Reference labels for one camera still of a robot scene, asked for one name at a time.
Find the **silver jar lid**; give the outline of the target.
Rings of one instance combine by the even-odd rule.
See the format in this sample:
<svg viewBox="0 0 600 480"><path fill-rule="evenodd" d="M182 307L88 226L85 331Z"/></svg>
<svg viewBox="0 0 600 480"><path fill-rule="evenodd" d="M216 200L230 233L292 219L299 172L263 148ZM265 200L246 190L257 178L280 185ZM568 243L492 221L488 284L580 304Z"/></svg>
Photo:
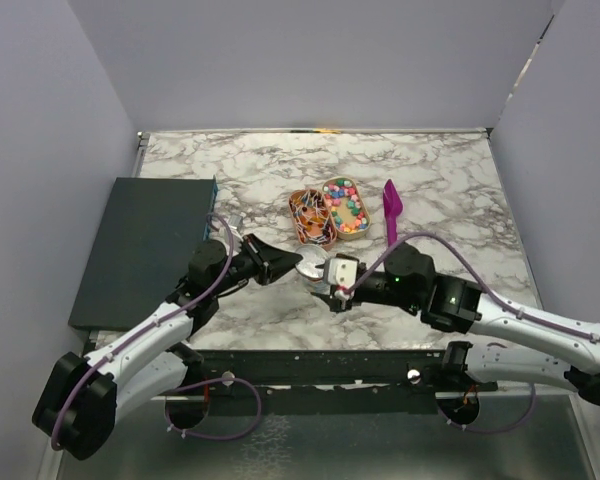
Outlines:
<svg viewBox="0 0 600 480"><path fill-rule="evenodd" d="M301 245L296 249L296 253L302 257L295 266L296 271L309 280L320 281L329 253L317 245L310 244Z"/></svg>

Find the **clear glass jar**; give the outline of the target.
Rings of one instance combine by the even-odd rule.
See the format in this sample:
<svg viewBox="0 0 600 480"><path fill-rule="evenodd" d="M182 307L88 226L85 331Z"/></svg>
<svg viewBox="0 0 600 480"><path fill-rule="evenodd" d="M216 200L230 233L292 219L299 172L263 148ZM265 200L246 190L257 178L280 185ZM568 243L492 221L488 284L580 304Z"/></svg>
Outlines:
<svg viewBox="0 0 600 480"><path fill-rule="evenodd" d="M308 285L312 293L319 295L329 295L331 286L322 278L311 278L308 280Z"/></svg>

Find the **pink tray of lollipops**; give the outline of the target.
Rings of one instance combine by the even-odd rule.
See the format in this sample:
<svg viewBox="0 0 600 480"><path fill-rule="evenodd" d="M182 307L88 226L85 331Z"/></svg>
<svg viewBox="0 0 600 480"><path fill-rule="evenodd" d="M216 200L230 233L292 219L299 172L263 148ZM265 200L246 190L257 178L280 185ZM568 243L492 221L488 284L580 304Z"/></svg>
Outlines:
<svg viewBox="0 0 600 480"><path fill-rule="evenodd" d="M288 208L301 245L318 246L324 250L333 247L337 240L336 225L320 190L307 188L294 191L288 198Z"/></svg>

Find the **tan tray of star candies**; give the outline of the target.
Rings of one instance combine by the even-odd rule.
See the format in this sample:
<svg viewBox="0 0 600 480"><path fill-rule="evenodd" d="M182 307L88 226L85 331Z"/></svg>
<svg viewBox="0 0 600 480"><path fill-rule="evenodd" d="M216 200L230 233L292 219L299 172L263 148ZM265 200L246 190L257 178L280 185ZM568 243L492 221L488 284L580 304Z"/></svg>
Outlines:
<svg viewBox="0 0 600 480"><path fill-rule="evenodd" d="M356 182L346 176L334 177L322 185L323 195L343 241L362 238L371 226L371 217Z"/></svg>

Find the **purple plastic scoop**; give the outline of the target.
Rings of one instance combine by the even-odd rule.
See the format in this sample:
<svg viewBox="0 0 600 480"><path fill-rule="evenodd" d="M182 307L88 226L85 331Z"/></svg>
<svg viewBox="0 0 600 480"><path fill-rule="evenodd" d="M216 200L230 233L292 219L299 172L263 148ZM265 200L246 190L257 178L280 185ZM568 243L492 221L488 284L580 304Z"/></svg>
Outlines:
<svg viewBox="0 0 600 480"><path fill-rule="evenodd" d="M398 238L397 220L402 214L403 204L391 179L386 181L383 188L383 209L387 245L392 246Z"/></svg>

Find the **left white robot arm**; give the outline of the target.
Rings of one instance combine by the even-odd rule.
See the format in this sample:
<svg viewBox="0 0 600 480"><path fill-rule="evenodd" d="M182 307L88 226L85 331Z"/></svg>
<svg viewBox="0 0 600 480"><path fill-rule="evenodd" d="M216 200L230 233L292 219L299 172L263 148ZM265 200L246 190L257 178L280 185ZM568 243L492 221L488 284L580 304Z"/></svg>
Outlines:
<svg viewBox="0 0 600 480"><path fill-rule="evenodd" d="M200 369L174 350L209 322L222 294L249 281L274 283L301 259L253 234L229 245L215 239L199 244L175 291L145 320L84 357L69 352L56 361L33 424L54 450L90 457L119 420L155 395L198 388Z"/></svg>

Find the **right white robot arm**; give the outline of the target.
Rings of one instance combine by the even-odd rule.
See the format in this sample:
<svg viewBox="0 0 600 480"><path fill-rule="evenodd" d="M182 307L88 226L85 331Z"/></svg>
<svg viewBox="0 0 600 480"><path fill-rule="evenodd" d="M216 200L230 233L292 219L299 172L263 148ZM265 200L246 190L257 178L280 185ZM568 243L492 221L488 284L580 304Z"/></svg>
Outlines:
<svg viewBox="0 0 600 480"><path fill-rule="evenodd" d="M514 302L479 283L436 271L433 259L402 244L381 262L382 271L342 254L317 264L333 312L362 303L397 307L444 333L486 336L507 348L452 342L439 367L441 383L514 381L575 392L600 407L600 323L561 317Z"/></svg>

